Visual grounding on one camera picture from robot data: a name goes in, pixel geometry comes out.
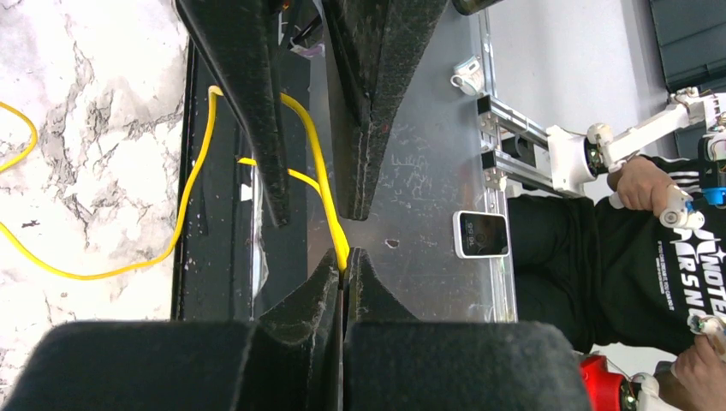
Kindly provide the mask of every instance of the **phone screen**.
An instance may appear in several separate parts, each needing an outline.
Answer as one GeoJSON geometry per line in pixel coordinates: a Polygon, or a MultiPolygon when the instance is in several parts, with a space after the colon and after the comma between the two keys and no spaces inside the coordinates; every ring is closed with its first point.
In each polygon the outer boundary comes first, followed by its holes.
{"type": "Polygon", "coordinates": [[[462,212],[459,215],[461,228],[461,253],[466,257],[492,257],[507,255],[507,221],[497,214],[462,212]]]}

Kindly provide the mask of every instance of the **striped sleeve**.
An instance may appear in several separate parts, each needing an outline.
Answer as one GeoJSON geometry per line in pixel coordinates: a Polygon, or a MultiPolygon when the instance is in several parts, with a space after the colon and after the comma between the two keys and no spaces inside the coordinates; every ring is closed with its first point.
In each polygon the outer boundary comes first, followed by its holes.
{"type": "Polygon", "coordinates": [[[668,173],[675,184],[688,194],[701,192],[699,185],[698,160],[678,158],[669,160],[660,157],[642,156],[651,160],[659,169],[668,173]]]}

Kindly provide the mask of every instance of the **black shirt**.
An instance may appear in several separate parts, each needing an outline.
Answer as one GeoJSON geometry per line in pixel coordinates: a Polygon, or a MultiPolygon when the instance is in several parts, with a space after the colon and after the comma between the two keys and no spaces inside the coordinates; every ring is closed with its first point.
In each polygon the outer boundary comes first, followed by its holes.
{"type": "MultiPolygon", "coordinates": [[[[701,195],[695,160],[650,160],[701,195]]],[[[679,354],[693,345],[690,313],[726,316],[726,211],[708,207],[704,227],[692,231],[667,229],[649,211],[615,210],[607,199],[596,210],[603,274],[594,292],[609,328],[598,343],[679,354]]]]}

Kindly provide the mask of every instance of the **yellow wire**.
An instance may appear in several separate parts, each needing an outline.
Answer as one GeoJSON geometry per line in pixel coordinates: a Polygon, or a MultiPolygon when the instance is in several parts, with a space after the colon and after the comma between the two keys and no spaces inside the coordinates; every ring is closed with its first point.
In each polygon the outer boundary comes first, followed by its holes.
{"type": "MultiPolygon", "coordinates": [[[[91,281],[91,280],[100,280],[103,278],[113,277],[117,276],[119,274],[123,274],[124,272],[132,271],[132,270],[138,270],[141,268],[146,268],[155,264],[160,263],[174,251],[174,247],[176,243],[179,241],[179,237],[182,235],[182,228],[184,224],[184,217],[187,215],[187,204],[189,201],[189,196],[192,193],[192,187],[194,185],[194,182],[197,179],[197,176],[199,175],[199,172],[201,171],[202,165],[205,162],[206,154],[209,151],[209,145],[211,143],[211,135],[212,131],[214,130],[214,122],[216,120],[216,114],[217,114],[217,96],[223,96],[222,90],[218,86],[210,86],[209,87],[209,116],[207,117],[207,123],[206,123],[206,130],[204,139],[202,140],[202,147],[199,151],[199,156],[197,157],[197,160],[194,164],[194,167],[192,168],[192,172],[189,174],[189,178],[187,179],[187,183],[184,185],[184,191],[181,195],[181,201],[179,204],[179,212],[177,213],[176,218],[176,226],[174,229],[174,234],[172,235],[171,242],[169,246],[167,247],[166,251],[164,251],[160,256],[156,257],[155,259],[151,259],[149,261],[131,264],[126,267],[120,268],[118,270],[108,271],[101,274],[95,274],[95,275],[78,275],[73,274],[70,272],[58,270],[57,268],[46,264],[43,260],[36,257],[33,253],[31,253],[27,248],[25,248],[20,241],[18,241],[17,237],[13,235],[12,232],[2,223],[0,223],[0,232],[2,232],[10,241],[10,243],[20,251],[26,258],[28,258],[30,261],[32,261],[35,265],[47,270],[48,272],[58,275],[60,277],[70,278],[73,280],[80,280],[80,281],[91,281]]],[[[336,249],[336,256],[338,259],[338,268],[341,272],[345,272],[345,269],[348,266],[348,254],[350,252],[350,247],[348,245],[348,240],[345,237],[345,233],[342,230],[341,225],[338,223],[337,220],[337,214],[335,210],[335,204],[333,203],[332,195],[330,194],[330,185],[328,183],[328,173],[325,170],[325,161],[323,159],[323,151],[320,148],[320,142],[318,140],[318,132],[315,128],[315,124],[312,122],[312,118],[307,113],[304,107],[300,103],[298,103],[294,98],[291,98],[290,96],[286,94],[282,94],[282,102],[287,105],[290,109],[292,109],[302,120],[303,125],[305,126],[305,130],[307,132],[307,136],[310,140],[310,144],[312,147],[312,156],[315,162],[315,170],[318,174],[318,182],[315,182],[312,178],[309,176],[306,176],[302,173],[299,173],[295,170],[288,170],[288,173],[297,178],[300,179],[307,184],[309,184],[311,187],[315,189],[315,191],[318,192],[320,195],[320,198],[323,201],[323,207],[325,209],[325,216],[328,219],[328,225],[330,227],[330,235],[333,238],[333,245],[336,249]]],[[[30,128],[31,131],[31,139],[30,144],[28,147],[21,152],[17,157],[10,160],[8,163],[0,166],[0,173],[3,171],[9,169],[15,164],[18,164],[20,161],[22,161],[23,158],[27,157],[27,155],[30,153],[30,151],[33,150],[33,148],[36,146],[38,142],[38,130],[33,125],[33,122],[30,121],[29,118],[27,118],[25,115],[23,115],[18,110],[14,109],[13,107],[0,102],[0,107],[4,108],[5,110],[10,111],[11,113],[18,116],[20,119],[22,119],[25,124],[30,128]]],[[[257,165],[254,160],[251,158],[243,158],[239,161],[240,164],[248,164],[248,165],[257,165]]]]}
{"type": "MultiPolygon", "coordinates": [[[[174,234],[171,236],[171,242],[169,246],[166,248],[166,251],[164,251],[160,256],[156,257],[155,259],[151,259],[149,261],[145,261],[142,263],[136,263],[131,264],[129,266],[120,268],[118,270],[108,271],[102,274],[94,274],[91,276],[82,276],[78,274],[73,274],[70,272],[58,270],[55,267],[52,267],[50,265],[47,265],[45,262],[43,262],[41,259],[33,255],[30,251],[28,251],[27,248],[23,247],[23,245],[18,241],[18,239],[10,232],[10,230],[5,227],[2,223],[0,223],[0,232],[2,232],[6,237],[8,237],[8,240],[10,240],[10,243],[15,246],[15,248],[18,249],[23,255],[25,255],[29,260],[31,260],[35,265],[46,269],[48,272],[55,274],[60,277],[66,277],[70,278],[72,280],[80,280],[80,281],[91,281],[91,280],[100,280],[102,278],[108,278],[117,276],[119,274],[123,274],[124,272],[128,272],[131,270],[138,270],[139,268],[146,268],[152,265],[155,265],[157,263],[160,263],[161,261],[164,261],[169,255],[174,251],[174,246],[176,245],[176,242],[179,241],[179,236],[182,235],[182,228],[184,225],[184,217],[187,214],[187,203],[189,201],[189,195],[192,193],[192,186],[194,185],[194,181],[197,179],[197,176],[199,175],[199,171],[202,168],[202,164],[204,164],[206,154],[209,151],[209,143],[211,141],[211,132],[214,129],[214,120],[215,120],[215,114],[217,113],[217,96],[222,95],[222,90],[219,89],[217,86],[211,86],[209,87],[209,117],[206,121],[206,131],[204,135],[204,139],[202,140],[202,147],[199,151],[199,156],[197,157],[197,161],[194,164],[194,167],[192,168],[192,172],[189,174],[189,178],[187,180],[187,184],[184,186],[183,194],[181,195],[181,201],[179,203],[179,212],[177,213],[176,218],[176,227],[174,228],[174,234]]],[[[2,104],[3,108],[9,108],[6,104],[2,104]]],[[[27,117],[20,114],[18,110],[9,108],[9,110],[18,115],[20,118],[22,118],[30,127],[32,135],[35,136],[35,139],[37,139],[37,131],[33,124],[30,122],[30,120],[27,119],[27,117]]],[[[18,157],[14,158],[12,161],[10,161],[10,165],[17,164],[19,161],[21,161],[25,156],[27,156],[28,150],[26,149],[23,153],[21,153],[18,157]]],[[[0,168],[0,171],[6,170],[8,167],[3,166],[0,168]]]]}

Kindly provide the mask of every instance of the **blue plastic part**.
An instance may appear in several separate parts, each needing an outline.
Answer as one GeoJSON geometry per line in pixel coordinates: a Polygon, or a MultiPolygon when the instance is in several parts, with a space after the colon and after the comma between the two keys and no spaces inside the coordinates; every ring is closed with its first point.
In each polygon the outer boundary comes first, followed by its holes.
{"type": "Polygon", "coordinates": [[[726,187],[704,188],[703,195],[710,206],[726,204],[726,187]]]}

